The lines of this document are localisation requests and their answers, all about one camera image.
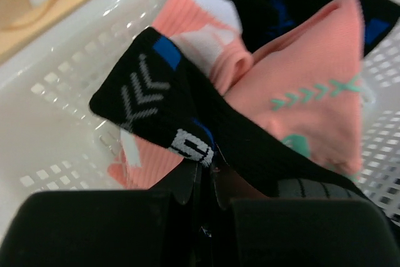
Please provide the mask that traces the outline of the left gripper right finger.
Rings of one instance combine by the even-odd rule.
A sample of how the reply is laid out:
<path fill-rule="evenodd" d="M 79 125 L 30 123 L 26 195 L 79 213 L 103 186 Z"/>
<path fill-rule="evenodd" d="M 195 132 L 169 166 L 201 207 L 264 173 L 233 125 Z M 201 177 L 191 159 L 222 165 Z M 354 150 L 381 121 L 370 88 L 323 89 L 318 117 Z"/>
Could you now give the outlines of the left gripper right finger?
<path fill-rule="evenodd" d="M 290 179 L 273 198 L 212 171 L 214 266 L 399 265 L 399 228 L 359 191 Z"/>

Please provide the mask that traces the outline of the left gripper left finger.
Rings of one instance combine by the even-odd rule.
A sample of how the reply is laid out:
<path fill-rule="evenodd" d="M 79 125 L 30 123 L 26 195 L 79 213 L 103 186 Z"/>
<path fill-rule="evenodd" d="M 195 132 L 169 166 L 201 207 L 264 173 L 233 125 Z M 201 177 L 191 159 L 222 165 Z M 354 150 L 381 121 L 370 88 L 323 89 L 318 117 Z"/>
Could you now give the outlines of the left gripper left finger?
<path fill-rule="evenodd" d="M 1 243 L 2 266 L 193 266 L 202 169 L 147 190 L 34 193 Z"/>

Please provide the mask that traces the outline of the pink patterned sock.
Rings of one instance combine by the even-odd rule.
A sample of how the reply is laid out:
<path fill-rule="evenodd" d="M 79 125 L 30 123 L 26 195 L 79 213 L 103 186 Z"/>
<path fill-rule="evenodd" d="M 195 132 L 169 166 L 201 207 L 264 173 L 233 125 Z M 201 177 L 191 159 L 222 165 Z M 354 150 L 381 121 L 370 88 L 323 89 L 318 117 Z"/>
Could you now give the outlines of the pink patterned sock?
<path fill-rule="evenodd" d="M 355 178 L 362 168 L 359 0 L 333 0 L 259 48 L 226 101 L 286 146 Z"/>
<path fill-rule="evenodd" d="M 232 1 L 167 0 L 152 26 L 177 44 L 221 94 L 254 64 Z M 127 189 L 154 186 L 183 160 L 124 131 L 121 142 L 122 150 L 107 171 Z"/>

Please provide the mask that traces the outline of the pink patterned sock front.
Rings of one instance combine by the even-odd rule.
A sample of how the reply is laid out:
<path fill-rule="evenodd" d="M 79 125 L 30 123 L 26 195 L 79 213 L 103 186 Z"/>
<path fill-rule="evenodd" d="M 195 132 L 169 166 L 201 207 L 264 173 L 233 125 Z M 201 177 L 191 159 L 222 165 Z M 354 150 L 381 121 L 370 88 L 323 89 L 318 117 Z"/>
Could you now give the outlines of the pink patterned sock front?
<path fill-rule="evenodd" d="M 355 178 L 362 168 L 359 0 L 333 0 L 259 48 L 226 101 L 286 146 Z"/>

